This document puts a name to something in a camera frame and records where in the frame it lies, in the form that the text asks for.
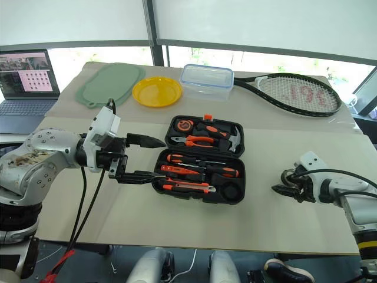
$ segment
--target green cutting board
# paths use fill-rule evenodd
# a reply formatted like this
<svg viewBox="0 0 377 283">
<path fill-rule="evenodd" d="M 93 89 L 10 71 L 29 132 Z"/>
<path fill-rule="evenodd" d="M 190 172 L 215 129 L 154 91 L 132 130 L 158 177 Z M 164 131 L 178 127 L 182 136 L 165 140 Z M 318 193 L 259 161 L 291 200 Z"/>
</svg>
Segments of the green cutting board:
<svg viewBox="0 0 377 283">
<path fill-rule="evenodd" d="M 109 98 L 115 105 L 128 99 L 135 83 L 145 76 L 145 70 L 135 65 L 113 63 L 102 67 L 77 92 L 76 101 L 88 108 L 102 107 Z"/>
</svg>

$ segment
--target laptop keyboard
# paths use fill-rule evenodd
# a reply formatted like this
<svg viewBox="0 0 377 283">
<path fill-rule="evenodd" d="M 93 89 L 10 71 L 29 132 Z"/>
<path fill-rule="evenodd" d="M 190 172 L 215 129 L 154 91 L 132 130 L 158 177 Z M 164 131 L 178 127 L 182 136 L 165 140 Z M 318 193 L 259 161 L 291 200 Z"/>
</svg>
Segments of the laptop keyboard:
<svg viewBox="0 0 377 283">
<path fill-rule="evenodd" d="M 56 100 L 9 101 L 0 104 L 0 115 L 4 116 L 43 116 Z"/>
</svg>

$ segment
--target tennis racket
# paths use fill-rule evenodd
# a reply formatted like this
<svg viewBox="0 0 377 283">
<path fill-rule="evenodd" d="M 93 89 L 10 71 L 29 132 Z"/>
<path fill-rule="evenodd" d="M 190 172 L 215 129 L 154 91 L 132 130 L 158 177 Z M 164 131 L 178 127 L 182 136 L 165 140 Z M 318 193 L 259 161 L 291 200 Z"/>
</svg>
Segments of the tennis racket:
<svg viewBox="0 0 377 283">
<path fill-rule="evenodd" d="M 234 78 L 234 84 L 289 112 L 327 117 L 339 111 L 342 101 L 327 84 L 305 75 L 278 73 Z"/>
</svg>

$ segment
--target shoe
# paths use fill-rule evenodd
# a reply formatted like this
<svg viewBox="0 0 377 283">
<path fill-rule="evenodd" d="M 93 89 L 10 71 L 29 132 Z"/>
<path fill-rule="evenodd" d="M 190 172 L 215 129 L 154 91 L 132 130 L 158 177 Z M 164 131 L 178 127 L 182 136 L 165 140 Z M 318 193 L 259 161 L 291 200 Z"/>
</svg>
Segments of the shoe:
<svg viewBox="0 0 377 283">
<path fill-rule="evenodd" d="M 315 283 L 313 275 L 306 270 L 291 267 L 276 258 L 266 261 L 264 271 L 278 283 Z"/>
</svg>

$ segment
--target laptop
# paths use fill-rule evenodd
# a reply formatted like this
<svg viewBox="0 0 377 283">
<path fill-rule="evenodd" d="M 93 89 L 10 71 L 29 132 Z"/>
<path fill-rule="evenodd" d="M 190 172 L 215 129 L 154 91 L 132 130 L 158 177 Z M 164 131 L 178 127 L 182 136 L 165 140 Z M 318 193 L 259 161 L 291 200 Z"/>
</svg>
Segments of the laptop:
<svg viewBox="0 0 377 283">
<path fill-rule="evenodd" d="M 0 133 L 30 134 L 60 91 L 46 49 L 0 51 Z"/>
</svg>

